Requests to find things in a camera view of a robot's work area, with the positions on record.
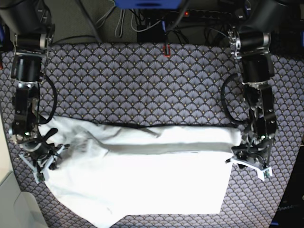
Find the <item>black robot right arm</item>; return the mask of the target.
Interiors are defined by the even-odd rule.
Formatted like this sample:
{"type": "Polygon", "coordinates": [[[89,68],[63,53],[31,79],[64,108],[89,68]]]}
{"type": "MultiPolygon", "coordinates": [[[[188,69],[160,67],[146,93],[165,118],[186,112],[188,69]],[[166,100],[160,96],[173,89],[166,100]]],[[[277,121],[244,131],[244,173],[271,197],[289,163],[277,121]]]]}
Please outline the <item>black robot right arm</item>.
{"type": "Polygon", "coordinates": [[[43,0],[2,0],[0,17],[15,34],[10,77],[17,84],[10,135],[31,158],[28,165],[41,174],[55,164],[55,157],[63,150],[63,147],[47,143],[48,138],[58,132],[56,128],[50,129],[46,135],[39,132],[39,126],[51,121],[57,106],[56,88],[42,67],[53,41],[55,24],[50,9],[43,0]],[[48,118],[39,113],[39,84],[42,80],[49,83],[54,98],[48,118]]]}

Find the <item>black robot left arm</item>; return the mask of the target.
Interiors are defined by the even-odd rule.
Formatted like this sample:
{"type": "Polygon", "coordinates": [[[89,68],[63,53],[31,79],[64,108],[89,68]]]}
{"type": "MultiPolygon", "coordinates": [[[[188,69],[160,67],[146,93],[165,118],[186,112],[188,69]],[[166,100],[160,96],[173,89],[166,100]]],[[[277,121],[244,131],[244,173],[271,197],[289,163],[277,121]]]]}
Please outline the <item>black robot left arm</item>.
{"type": "Polygon", "coordinates": [[[228,162],[270,171],[296,160],[304,134],[304,64],[271,53],[282,29],[301,23],[301,0],[237,0],[229,7],[228,41],[235,73],[221,87],[230,123],[242,127],[228,162]]]}

